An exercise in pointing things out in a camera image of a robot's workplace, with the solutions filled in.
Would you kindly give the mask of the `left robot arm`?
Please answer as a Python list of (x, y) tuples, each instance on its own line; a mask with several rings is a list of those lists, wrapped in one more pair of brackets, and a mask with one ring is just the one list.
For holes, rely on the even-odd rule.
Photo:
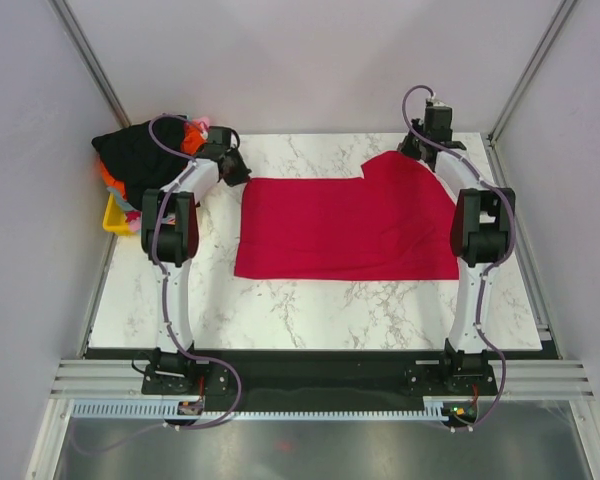
[(141, 246), (154, 267), (159, 295), (156, 348), (143, 373), (145, 395), (204, 396), (229, 381), (240, 383), (228, 363), (195, 351), (189, 321), (189, 278), (200, 234), (197, 208), (217, 183), (233, 187), (250, 180), (232, 128), (202, 129), (203, 144), (192, 154), (180, 152), (185, 166), (174, 180), (142, 197)]

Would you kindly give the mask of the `yellow plastic basket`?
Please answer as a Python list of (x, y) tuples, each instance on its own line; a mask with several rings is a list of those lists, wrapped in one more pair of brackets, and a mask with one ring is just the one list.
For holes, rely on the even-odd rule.
[(110, 194), (105, 208), (102, 227), (105, 231), (117, 236), (137, 234), (141, 229), (141, 213), (138, 211), (123, 211)]

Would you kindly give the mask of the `crimson red t shirt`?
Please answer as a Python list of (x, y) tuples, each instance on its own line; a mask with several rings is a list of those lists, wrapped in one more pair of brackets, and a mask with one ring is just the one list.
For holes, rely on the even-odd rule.
[(425, 166), (386, 151), (356, 178), (256, 178), (234, 273), (254, 280), (456, 280), (455, 204)]

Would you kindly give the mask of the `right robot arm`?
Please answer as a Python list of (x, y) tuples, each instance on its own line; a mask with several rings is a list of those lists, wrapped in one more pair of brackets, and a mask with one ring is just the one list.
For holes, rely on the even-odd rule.
[(419, 395), (495, 395), (498, 392), (486, 338), (487, 310), (500, 266), (513, 253), (515, 193), (485, 180), (469, 160), (464, 144), (452, 139), (453, 110), (425, 101), (424, 117), (408, 122), (399, 151), (415, 155), (451, 190), (456, 206), (450, 247), (458, 261), (454, 320), (440, 358), (416, 361), (407, 382)]

